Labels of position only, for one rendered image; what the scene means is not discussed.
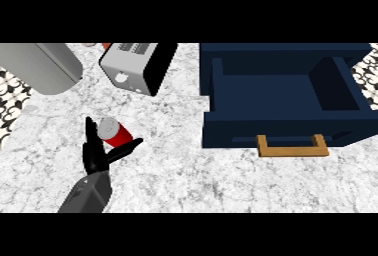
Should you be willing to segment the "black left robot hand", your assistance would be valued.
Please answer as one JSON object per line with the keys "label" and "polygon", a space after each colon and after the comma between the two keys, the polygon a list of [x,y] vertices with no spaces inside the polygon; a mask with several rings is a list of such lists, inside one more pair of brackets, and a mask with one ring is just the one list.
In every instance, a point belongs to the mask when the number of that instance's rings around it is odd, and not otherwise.
{"label": "black left robot hand", "polygon": [[103,149],[103,140],[97,136],[97,124],[90,117],[86,118],[86,138],[83,144],[83,164],[87,174],[108,171],[109,164],[133,153],[143,142],[142,138],[133,139],[115,147],[109,152]]}

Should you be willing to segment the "red can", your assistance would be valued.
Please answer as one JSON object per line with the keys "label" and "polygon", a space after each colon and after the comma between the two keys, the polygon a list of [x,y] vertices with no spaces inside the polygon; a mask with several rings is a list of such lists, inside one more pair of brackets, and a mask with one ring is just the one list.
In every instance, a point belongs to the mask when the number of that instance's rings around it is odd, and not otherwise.
{"label": "red can", "polygon": [[120,147],[133,141],[133,136],[122,124],[111,117],[102,119],[97,126],[99,138],[112,146]]}

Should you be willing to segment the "dark blue open drawer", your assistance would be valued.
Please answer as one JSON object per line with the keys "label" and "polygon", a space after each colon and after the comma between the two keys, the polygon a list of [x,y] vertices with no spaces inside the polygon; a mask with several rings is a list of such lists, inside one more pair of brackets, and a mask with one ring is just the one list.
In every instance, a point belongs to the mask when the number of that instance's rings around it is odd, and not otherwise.
{"label": "dark blue open drawer", "polygon": [[276,147],[309,146],[314,134],[328,146],[342,147],[378,135],[378,111],[340,57],[295,75],[227,75],[216,58],[211,82],[205,148],[254,148],[258,135]]}

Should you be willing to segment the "silver and black toaster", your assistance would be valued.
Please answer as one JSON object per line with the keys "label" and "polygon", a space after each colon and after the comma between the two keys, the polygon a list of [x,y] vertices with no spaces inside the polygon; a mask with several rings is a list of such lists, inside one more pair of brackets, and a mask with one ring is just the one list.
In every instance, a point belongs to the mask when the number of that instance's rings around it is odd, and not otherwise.
{"label": "silver and black toaster", "polygon": [[99,65],[114,86],[155,96],[177,47],[177,43],[112,43]]}

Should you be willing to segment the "grey rounded appliance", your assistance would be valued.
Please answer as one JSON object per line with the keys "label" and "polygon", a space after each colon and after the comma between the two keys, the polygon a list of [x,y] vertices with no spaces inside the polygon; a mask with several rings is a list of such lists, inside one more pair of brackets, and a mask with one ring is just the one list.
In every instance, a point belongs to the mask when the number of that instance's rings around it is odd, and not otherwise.
{"label": "grey rounded appliance", "polygon": [[83,78],[65,43],[0,43],[0,66],[44,95],[63,93]]}

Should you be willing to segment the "dark blue cabinet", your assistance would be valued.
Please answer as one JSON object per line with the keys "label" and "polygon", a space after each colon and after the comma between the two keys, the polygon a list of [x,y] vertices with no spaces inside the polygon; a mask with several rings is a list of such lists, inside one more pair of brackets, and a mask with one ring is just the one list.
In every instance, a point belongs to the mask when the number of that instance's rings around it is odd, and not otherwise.
{"label": "dark blue cabinet", "polygon": [[210,94],[216,59],[223,61],[226,75],[303,75],[328,57],[340,57],[351,68],[371,50],[369,43],[201,43],[201,95]]}

